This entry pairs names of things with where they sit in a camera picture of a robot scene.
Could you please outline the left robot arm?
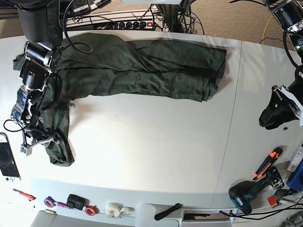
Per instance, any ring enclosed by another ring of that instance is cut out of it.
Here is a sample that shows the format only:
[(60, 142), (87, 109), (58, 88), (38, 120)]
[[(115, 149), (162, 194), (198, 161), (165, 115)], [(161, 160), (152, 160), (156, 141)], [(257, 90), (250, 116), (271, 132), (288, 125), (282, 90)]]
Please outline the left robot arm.
[(261, 127), (272, 130), (280, 125), (299, 121), (303, 126), (303, 65), (297, 64), (290, 54), (287, 38), (290, 38), (298, 56), (303, 58), (303, 2), (301, 0), (265, 0), (264, 5), (283, 31), (283, 46), (294, 66), (294, 82), (286, 86), (272, 87), (271, 99), (259, 118)]

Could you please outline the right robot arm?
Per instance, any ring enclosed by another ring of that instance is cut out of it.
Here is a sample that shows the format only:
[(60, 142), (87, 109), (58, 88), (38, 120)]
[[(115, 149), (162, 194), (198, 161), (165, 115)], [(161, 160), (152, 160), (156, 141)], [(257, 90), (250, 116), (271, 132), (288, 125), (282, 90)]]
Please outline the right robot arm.
[(20, 127), (23, 136), (21, 150), (27, 153), (36, 145), (46, 148), (69, 143), (59, 130), (44, 128), (40, 113), (55, 104), (58, 98), (41, 107), (45, 89), (54, 77), (54, 70), (63, 52), (62, 40), (67, 38), (67, 17), (77, 16), (72, 11), (75, 1), (68, 1), (63, 18), (60, 19), (58, 0), (14, 0), (13, 4), (27, 38), (24, 46), (25, 61), (20, 70), (22, 86), (17, 92), (17, 101), (13, 106), (10, 121)]

